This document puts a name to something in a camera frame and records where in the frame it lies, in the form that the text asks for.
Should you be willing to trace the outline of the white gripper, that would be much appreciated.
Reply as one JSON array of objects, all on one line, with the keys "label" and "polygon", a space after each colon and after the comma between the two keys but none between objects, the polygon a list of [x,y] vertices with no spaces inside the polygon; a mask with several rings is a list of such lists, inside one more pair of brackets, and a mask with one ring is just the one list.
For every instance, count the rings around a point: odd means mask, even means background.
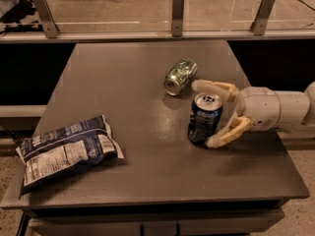
[{"label": "white gripper", "polygon": [[240,90],[234,84],[209,80],[195,80],[191,88],[195,92],[217,95],[222,106],[233,112],[226,125],[207,139],[208,148],[223,147],[250,129],[267,131],[274,128],[280,118],[280,100],[268,88],[248,87]]}]

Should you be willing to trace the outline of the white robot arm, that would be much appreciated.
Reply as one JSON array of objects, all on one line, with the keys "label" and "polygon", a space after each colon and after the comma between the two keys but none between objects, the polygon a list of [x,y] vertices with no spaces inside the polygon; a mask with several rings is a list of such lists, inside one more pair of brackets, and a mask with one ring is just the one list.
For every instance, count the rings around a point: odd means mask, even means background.
[{"label": "white robot arm", "polygon": [[208,148],[225,146],[246,131],[276,128],[300,137],[314,136],[315,83],[304,92],[265,87],[238,89],[234,84],[208,80],[196,80],[191,87],[193,91],[213,93],[223,102],[233,103],[225,126],[207,139]]}]

